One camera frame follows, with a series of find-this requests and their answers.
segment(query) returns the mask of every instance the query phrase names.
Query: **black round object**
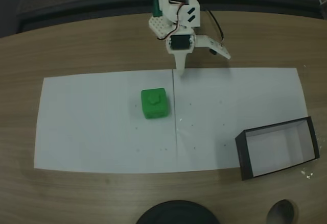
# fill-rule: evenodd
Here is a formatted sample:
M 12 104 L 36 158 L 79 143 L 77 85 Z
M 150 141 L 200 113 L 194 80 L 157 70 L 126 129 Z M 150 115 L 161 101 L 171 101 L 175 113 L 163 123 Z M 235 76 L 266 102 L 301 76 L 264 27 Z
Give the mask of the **black round object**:
M 202 205 L 189 201 L 168 201 L 145 212 L 136 224 L 219 224 Z
M 294 218 L 295 211 L 292 203 L 281 200 L 271 207 L 267 215 L 267 224 L 292 224 Z

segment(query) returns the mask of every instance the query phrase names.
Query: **black circular base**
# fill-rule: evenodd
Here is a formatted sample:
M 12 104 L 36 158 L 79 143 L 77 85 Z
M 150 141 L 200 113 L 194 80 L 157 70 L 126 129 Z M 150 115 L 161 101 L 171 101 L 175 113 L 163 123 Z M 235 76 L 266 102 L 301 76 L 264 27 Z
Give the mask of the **black circular base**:
M 219 224 L 202 205 L 189 201 L 169 201 L 152 207 L 136 224 Z

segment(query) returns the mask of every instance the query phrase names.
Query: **white robot bracket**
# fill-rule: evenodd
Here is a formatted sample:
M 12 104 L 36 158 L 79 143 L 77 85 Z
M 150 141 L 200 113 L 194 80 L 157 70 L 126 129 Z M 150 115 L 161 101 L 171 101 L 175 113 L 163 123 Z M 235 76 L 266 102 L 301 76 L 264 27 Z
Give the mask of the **white robot bracket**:
M 169 54 L 175 56 L 177 72 L 182 75 L 188 53 L 195 47 L 208 47 L 214 54 L 230 59 L 227 49 L 206 35 L 196 35 L 193 28 L 200 26 L 200 5 L 197 0 L 158 0 L 162 16 L 152 16 L 149 27 L 166 41 Z

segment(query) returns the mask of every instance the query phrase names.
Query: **white paper sheet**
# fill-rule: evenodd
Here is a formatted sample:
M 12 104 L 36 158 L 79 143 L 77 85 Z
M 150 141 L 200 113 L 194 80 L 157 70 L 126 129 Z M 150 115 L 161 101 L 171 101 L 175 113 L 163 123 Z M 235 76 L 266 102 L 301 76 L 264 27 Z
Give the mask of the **white paper sheet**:
M 307 116 L 295 68 L 174 71 L 178 170 L 239 167 L 235 137 Z
M 161 87 L 174 111 L 171 70 L 44 79 L 34 166 L 111 173 L 176 171 L 174 113 L 153 120 L 142 113 L 141 90 Z
M 171 113 L 146 120 L 141 90 L 159 87 Z M 241 131 L 306 115 L 291 68 L 186 69 L 174 79 L 171 70 L 46 78 L 34 166 L 108 173 L 238 167 Z

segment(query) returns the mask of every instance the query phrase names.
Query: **cable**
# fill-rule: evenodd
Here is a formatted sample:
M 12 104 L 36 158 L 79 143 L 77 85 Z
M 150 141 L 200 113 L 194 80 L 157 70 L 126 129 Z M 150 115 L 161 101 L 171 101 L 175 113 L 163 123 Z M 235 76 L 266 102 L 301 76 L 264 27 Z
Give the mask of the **cable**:
M 164 36 L 164 38 L 157 38 L 158 40 L 165 40 L 165 39 L 167 39 L 169 36 L 171 36 L 173 33 L 175 33 L 178 30 L 178 28 L 179 28 L 179 16 L 178 16 L 178 13 L 179 13 L 180 8 L 182 8 L 183 5 L 185 5 L 185 3 L 180 3 L 180 5 L 178 7 L 178 10 L 177 10 L 177 13 L 176 13 L 176 15 L 177 15 L 177 21 L 176 21 L 176 27 L 175 27 L 175 29 L 173 29 L 172 31 L 170 31 L 169 33 L 167 33 L 167 35 Z
M 215 23 L 216 23 L 216 25 L 217 25 L 217 27 L 218 27 L 218 29 L 219 29 L 219 32 L 220 32 L 220 37 L 221 37 L 221 41 L 220 41 L 220 43 L 222 43 L 222 42 L 224 41 L 224 39 L 225 39 L 225 37 L 224 37 L 224 33 L 223 33 L 223 30 L 221 29 L 221 27 L 220 27 L 220 25 L 219 25 L 217 19 L 215 18 L 214 14 L 211 12 L 211 10 L 209 10 L 209 9 L 206 8 L 206 7 L 204 7 L 204 9 L 205 9 L 207 12 L 209 12 L 210 16 L 211 16 L 211 17 L 213 18 L 213 20 L 215 21 Z

